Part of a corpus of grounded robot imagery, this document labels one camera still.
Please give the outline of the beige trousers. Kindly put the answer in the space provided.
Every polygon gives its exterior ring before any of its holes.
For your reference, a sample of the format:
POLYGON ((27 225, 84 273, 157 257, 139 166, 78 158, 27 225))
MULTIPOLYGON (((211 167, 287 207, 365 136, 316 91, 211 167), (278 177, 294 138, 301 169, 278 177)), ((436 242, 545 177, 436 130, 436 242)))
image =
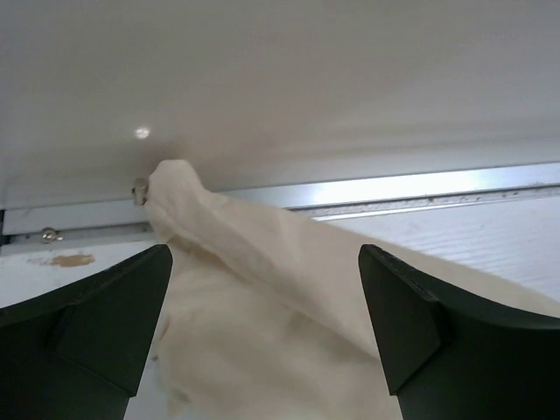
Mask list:
POLYGON ((160 163, 149 184, 145 209, 172 255, 156 354, 174 416, 192 408, 208 419, 406 419, 362 288, 365 245, 559 321, 556 300, 506 279, 210 192, 184 160, 160 163))

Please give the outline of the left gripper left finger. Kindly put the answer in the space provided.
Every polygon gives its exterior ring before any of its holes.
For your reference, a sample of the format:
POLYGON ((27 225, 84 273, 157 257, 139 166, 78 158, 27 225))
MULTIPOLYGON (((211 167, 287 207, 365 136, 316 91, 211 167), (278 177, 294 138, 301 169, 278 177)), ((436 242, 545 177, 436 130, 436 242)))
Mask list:
POLYGON ((1 310, 3 419, 122 419, 172 271, 156 245, 1 310))

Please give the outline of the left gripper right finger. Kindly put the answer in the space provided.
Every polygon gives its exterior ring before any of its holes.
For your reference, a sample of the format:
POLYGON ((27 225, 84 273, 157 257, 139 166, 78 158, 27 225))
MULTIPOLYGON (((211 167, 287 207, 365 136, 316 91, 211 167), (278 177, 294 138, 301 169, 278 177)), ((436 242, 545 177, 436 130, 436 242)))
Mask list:
POLYGON ((558 418, 557 318, 463 290, 375 245, 360 249, 359 269, 404 418, 558 418))

